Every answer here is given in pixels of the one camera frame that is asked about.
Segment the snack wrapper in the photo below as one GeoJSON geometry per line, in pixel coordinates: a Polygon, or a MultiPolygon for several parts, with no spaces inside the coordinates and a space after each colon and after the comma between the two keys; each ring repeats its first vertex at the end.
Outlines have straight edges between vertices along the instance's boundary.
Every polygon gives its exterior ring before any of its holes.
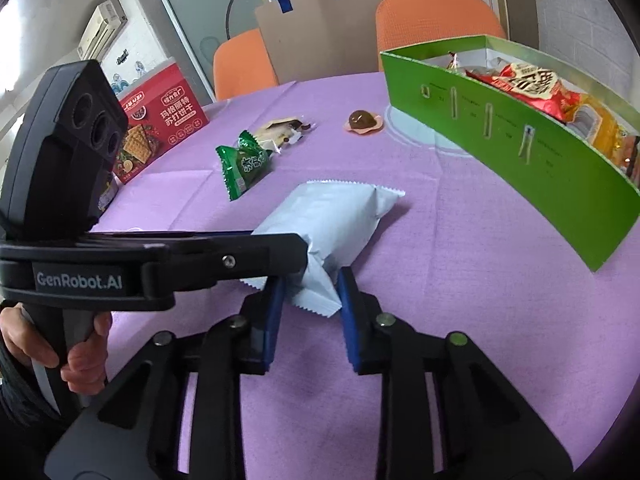
{"type": "Polygon", "coordinates": [[[238,147],[218,146],[216,153],[222,161],[222,175],[230,200],[240,198],[265,172],[269,155],[252,134],[244,131],[238,147]]]}
{"type": "Polygon", "coordinates": [[[552,70],[518,62],[510,63],[499,75],[467,70],[469,77],[487,83],[538,110],[566,122],[566,114],[580,102],[580,94],[565,88],[552,70]]]}
{"type": "MultiPolygon", "coordinates": [[[[290,277],[289,300],[322,316],[338,312],[338,270],[353,263],[401,196],[404,191],[335,180],[307,182],[293,190],[253,232],[297,233],[308,243],[308,264],[302,276],[290,277]]],[[[242,281],[262,289],[266,280],[242,281]]]]}
{"type": "Polygon", "coordinates": [[[113,173],[110,173],[107,177],[107,185],[104,187],[104,191],[100,195],[98,199],[98,209],[100,213],[104,213],[107,211],[109,204],[116,198],[118,193],[118,183],[116,179],[113,177],[113,173]]]}
{"type": "Polygon", "coordinates": [[[595,97],[582,94],[576,107],[566,114],[567,127],[609,160],[613,160],[622,129],[613,114],[595,97]]]}
{"type": "Polygon", "coordinates": [[[457,72],[460,69],[460,61],[458,60],[458,53],[449,52],[449,55],[451,56],[451,62],[447,66],[447,70],[453,70],[454,72],[457,72]]]}
{"type": "Polygon", "coordinates": [[[315,124],[304,118],[289,117],[270,121],[253,132],[254,139],[268,152],[280,153],[282,146],[298,142],[315,124]]]}
{"type": "Polygon", "coordinates": [[[626,134],[620,137],[613,155],[613,163],[640,187],[640,137],[626,134]]]}

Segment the ceiling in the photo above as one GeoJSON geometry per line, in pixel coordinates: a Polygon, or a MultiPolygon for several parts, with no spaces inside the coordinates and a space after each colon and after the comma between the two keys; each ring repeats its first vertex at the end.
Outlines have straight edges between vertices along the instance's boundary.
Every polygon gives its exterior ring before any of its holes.
{"type": "Polygon", "coordinates": [[[95,7],[104,0],[15,0],[22,23],[20,78],[0,98],[0,110],[79,43],[95,7]]]}

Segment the snack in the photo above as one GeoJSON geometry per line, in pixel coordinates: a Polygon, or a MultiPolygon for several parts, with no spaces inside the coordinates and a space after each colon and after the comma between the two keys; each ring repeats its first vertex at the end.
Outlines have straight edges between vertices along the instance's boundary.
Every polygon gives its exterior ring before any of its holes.
{"type": "Polygon", "coordinates": [[[284,144],[295,144],[303,133],[312,129],[313,125],[304,123],[299,118],[290,117],[270,121],[254,131],[254,139],[265,150],[280,153],[284,144]]]}
{"type": "Polygon", "coordinates": [[[364,135],[379,130],[383,125],[382,116],[374,116],[366,110],[356,110],[349,116],[349,120],[344,124],[344,129],[348,132],[364,135]]]}
{"type": "Polygon", "coordinates": [[[460,62],[458,60],[458,53],[457,52],[449,52],[449,55],[451,56],[451,62],[447,66],[447,70],[453,70],[455,72],[460,68],[460,62]]]}
{"type": "Polygon", "coordinates": [[[129,131],[113,168],[123,184],[208,122],[172,60],[144,75],[118,97],[129,117],[129,131]]]}
{"type": "MultiPolygon", "coordinates": [[[[335,180],[307,182],[293,190],[253,232],[297,233],[307,241],[306,270],[289,277],[291,303],[327,317],[338,312],[338,270],[353,263],[401,196],[404,191],[335,180]]],[[[263,288],[266,280],[242,281],[263,288]]]]}
{"type": "Polygon", "coordinates": [[[237,148],[218,146],[216,153],[222,161],[222,175],[231,200],[240,198],[264,174],[269,162],[266,150],[248,131],[240,134],[237,148]]]}
{"type": "Polygon", "coordinates": [[[566,114],[580,102],[580,94],[565,88],[558,74],[529,63],[510,63],[499,75],[485,75],[474,70],[466,70],[466,74],[563,123],[567,120],[566,114]]]}
{"type": "Polygon", "coordinates": [[[623,134],[614,150],[612,162],[640,187],[640,137],[623,134]]]}
{"type": "Polygon", "coordinates": [[[118,184],[116,183],[113,173],[107,177],[107,185],[98,199],[98,209],[101,213],[107,211],[109,204],[113,201],[118,193],[118,184]]]}
{"type": "Polygon", "coordinates": [[[609,160],[613,159],[622,129],[613,114],[595,97],[581,94],[580,102],[565,114],[567,127],[609,160]]]}

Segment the red biscuit box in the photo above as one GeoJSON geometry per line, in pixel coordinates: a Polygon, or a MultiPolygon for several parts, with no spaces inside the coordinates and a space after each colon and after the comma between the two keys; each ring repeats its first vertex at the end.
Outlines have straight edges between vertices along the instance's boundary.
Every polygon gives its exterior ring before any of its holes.
{"type": "Polygon", "coordinates": [[[113,173],[123,184],[209,122],[173,60],[140,78],[120,104],[129,117],[129,131],[113,173]]]}

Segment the paper box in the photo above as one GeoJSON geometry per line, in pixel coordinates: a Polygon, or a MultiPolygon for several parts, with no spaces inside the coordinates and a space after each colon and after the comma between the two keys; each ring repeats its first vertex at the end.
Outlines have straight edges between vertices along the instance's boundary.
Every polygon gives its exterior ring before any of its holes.
{"type": "Polygon", "coordinates": [[[382,53],[391,104],[434,128],[495,171],[535,206],[591,270],[638,220],[640,190],[564,124],[489,85],[446,70],[501,57],[556,72],[599,99],[630,132],[640,113],[595,79],[535,49],[489,36],[421,43],[382,53]]]}
{"type": "Polygon", "coordinates": [[[173,60],[140,78],[120,104],[129,117],[129,131],[113,173],[123,184],[209,122],[173,60]]]}

